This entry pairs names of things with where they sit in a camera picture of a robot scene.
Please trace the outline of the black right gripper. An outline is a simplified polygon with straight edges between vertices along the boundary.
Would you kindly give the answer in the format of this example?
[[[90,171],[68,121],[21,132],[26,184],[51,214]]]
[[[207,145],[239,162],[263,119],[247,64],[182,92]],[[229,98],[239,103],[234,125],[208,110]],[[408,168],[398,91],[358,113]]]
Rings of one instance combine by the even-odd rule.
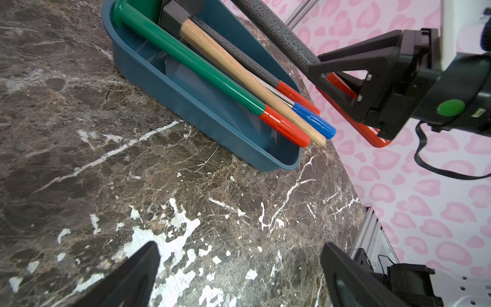
[[[326,52],[307,77],[353,121],[393,140],[441,74],[438,29],[394,30]],[[363,79],[349,74],[365,70]]]

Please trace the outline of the silver tool blue handle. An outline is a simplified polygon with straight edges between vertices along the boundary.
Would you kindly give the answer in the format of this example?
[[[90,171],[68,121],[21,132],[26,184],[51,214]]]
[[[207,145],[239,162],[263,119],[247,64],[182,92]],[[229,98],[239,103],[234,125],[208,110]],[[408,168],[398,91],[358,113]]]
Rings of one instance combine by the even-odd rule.
[[[327,139],[332,139],[336,135],[336,129],[322,119],[319,115],[314,114],[312,111],[308,110],[298,102],[293,101],[284,94],[280,93],[277,89],[271,87],[265,81],[260,79],[258,76],[253,75],[254,78],[260,82],[264,87],[266,87],[271,93],[275,94],[280,100],[282,100],[286,105],[288,105],[296,114],[298,114],[302,119],[308,122],[313,128],[320,132]]]

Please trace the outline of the green rake red handle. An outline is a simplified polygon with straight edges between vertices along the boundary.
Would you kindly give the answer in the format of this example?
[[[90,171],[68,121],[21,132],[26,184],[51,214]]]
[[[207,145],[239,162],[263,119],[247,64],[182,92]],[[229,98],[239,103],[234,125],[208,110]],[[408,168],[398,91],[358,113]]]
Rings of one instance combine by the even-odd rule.
[[[305,132],[160,28],[127,1],[117,1],[115,3],[113,21],[118,27],[129,27],[159,49],[176,58],[180,63],[213,84],[299,147],[307,147],[310,144],[311,139]]]

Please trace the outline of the teal plastic storage box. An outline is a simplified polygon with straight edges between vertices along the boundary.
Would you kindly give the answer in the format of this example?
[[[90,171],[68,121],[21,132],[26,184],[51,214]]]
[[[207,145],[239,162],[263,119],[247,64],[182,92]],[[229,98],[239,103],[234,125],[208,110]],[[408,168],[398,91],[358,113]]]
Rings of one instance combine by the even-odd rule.
[[[101,18],[125,79],[256,169],[299,166],[302,148],[130,28],[116,26],[114,4],[103,3]]]

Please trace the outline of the grey hoe red handle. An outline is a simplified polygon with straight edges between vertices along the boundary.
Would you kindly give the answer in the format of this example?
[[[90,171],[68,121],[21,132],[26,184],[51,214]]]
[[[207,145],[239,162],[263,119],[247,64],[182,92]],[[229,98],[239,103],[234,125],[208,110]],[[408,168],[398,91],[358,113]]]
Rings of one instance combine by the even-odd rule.
[[[308,101],[297,90],[293,89],[282,80],[271,74],[268,70],[259,65],[256,61],[246,55],[243,51],[229,42],[203,22],[197,14],[201,13],[205,1],[177,1],[191,15],[191,20],[199,26],[206,34],[213,38],[222,48],[224,48],[235,60],[237,60],[245,69],[247,69],[254,78],[261,83],[269,92],[274,94],[278,99],[283,101],[291,109],[300,109],[300,106],[311,111],[314,115],[320,115],[320,110]]]

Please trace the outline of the aluminium front rail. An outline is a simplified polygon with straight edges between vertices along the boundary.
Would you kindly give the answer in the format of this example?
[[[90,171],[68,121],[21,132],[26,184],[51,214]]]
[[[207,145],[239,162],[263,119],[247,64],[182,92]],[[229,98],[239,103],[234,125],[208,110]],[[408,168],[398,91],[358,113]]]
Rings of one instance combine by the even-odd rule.
[[[370,265],[373,272],[378,273],[386,272],[388,267],[398,264],[400,261],[389,242],[386,230],[388,227],[382,226],[375,211],[368,207],[349,257],[355,260],[359,249],[364,249],[366,260],[362,256],[363,265]]]

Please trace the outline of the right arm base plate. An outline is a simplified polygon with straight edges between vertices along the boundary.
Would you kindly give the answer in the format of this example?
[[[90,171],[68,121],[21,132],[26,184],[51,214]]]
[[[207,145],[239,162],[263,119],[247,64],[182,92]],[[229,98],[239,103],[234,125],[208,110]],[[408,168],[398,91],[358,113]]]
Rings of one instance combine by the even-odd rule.
[[[353,260],[408,306],[490,306],[489,278],[453,275],[415,264],[393,263],[375,272],[375,263],[363,248]]]

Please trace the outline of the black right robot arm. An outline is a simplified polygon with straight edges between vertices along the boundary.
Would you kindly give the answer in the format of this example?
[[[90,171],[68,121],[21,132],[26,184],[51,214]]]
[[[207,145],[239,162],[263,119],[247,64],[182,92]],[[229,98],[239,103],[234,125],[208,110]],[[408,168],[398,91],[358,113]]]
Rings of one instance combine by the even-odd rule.
[[[410,119],[490,136],[490,3],[447,1],[441,29],[394,30],[321,54],[308,79],[353,124],[392,141]]]

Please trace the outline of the wooden handle hammer tool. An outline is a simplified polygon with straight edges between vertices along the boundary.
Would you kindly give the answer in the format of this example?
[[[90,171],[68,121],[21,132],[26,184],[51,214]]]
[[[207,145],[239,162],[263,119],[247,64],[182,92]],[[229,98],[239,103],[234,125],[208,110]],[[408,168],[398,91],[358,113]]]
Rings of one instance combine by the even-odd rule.
[[[278,99],[259,83],[251,73],[222,48],[213,38],[193,23],[191,15],[177,1],[162,1],[159,8],[158,25],[172,36],[184,39],[206,58],[223,69],[231,77],[255,94],[265,105],[283,115],[287,120],[305,132],[314,144],[323,147],[326,137],[296,114],[288,105]]]

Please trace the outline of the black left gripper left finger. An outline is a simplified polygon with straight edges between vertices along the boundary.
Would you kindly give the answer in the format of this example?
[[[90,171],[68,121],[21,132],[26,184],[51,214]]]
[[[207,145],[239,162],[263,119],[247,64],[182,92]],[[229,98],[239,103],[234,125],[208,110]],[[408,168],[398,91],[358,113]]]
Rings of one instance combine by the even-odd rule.
[[[148,306],[160,259],[156,242],[146,243],[73,305]]]

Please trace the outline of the grey rake red handle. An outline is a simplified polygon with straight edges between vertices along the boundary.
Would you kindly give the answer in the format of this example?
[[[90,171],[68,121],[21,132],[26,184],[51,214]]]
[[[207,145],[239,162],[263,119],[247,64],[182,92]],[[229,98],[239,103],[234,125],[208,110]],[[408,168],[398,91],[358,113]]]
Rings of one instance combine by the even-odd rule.
[[[271,40],[276,47],[304,74],[320,60],[270,9],[263,1],[234,1],[233,4]],[[363,124],[355,122],[337,105],[328,94],[318,89],[322,96],[339,114],[375,148],[387,147],[391,142],[377,136],[377,132]]]

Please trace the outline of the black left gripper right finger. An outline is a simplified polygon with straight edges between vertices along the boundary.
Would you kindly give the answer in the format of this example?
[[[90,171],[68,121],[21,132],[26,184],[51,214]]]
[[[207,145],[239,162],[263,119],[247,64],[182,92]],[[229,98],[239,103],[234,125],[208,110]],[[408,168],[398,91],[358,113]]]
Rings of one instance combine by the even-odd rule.
[[[333,306],[406,305],[334,243],[324,244],[320,263]]]

